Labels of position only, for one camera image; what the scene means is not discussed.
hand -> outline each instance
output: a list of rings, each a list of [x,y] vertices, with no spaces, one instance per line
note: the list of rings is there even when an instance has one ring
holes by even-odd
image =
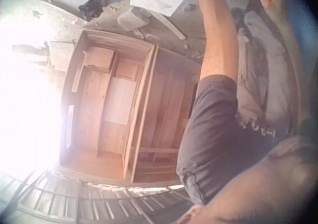
[[[265,12],[275,23],[286,21],[288,18],[285,1],[286,0],[260,0]]]

wooden cabinet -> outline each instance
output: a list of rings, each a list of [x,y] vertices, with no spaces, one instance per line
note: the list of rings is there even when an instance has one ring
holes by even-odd
[[[151,43],[84,30],[62,94],[60,165],[126,183],[177,180],[199,73],[195,62]]]

concrete floor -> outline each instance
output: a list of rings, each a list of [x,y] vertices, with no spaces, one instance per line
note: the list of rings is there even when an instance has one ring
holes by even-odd
[[[87,0],[54,0],[56,4],[62,5],[68,11],[78,14],[77,7],[84,4]],[[59,9],[51,4],[38,0],[2,0],[2,18],[11,19],[16,22],[16,15],[21,16],[19,39],[15,43],[30,44],[32,38],[28,36],[27,41],[23,41],[23,35],[30,34],[30,28],[25,27],[25,20],[36,20],[42,29],[34,28],[31,32],[33,39],[37,44],[41,44],[42,40],[47,41],[67,41],[75,42],[82,30],[82,28],[90,28],[96,30],[104,30],[114,33],[119,33],[131,37],[138,38],[139,36],[134,32],[126,32],[117,23],[117,17],[121,13],[127,11],[131,6],[130,0],[120,0],[112,3],[104,8],[104,12],[99,18],[87,22],[83,19],[77,18],[71,13]],[[230,7],[244,8],[248,0],[227,0]],[[188,4],[195,4],[196,9],[193,11],[184,12],[183,9]],[[38,18],[34,18],[32,11],[40,13]],[[173,50],[179,54],[187,56],[197,62],[202,61],[205,49],[204,26],[202,15],[198,6],[198,0],[184,0],[175,13],[169,18],[187,37],[186,40],[178,39],[169,29],[162,23],[151,17],[149,25],[139,29],[144,35],[144,40],[159,44],[164,48]]]

person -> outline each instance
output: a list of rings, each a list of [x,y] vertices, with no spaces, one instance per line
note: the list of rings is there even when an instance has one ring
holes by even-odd
[[[295,135],[308,118],[297,41],[284,0],[260,1],[283,44],[255,11],[249,41],[225,0],[199,0],[207,45],[177,162],[195,206],[180,224],[288,223],[317,185],[317,147]],[[246,54],[252,42],[266,51],[261,65]]]

unfinished furniture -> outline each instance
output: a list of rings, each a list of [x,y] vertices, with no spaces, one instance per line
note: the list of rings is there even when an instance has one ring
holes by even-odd
[[[151,43],[84,30],[62,94],[60,166],[119,183],[177,180],[199,72]]]

